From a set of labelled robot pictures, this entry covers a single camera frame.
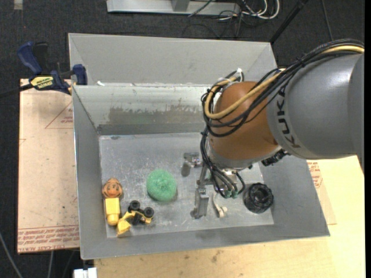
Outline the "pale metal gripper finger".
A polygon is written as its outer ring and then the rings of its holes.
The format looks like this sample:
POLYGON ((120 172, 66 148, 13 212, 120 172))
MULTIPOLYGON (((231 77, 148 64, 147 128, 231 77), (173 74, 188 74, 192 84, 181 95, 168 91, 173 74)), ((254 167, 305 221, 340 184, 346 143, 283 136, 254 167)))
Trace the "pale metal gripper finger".
POLYGON ((195 191, 195 207, 192 211, 192 216, 199 219, 207 215, 209 195, 206 188, 198 187, 195 191))
POLYGON ((190 152, 183 154, 184 162, 181 167, 181 175, 187 177, 190 174, 191 169, 202 166, 198 152, 190 152))

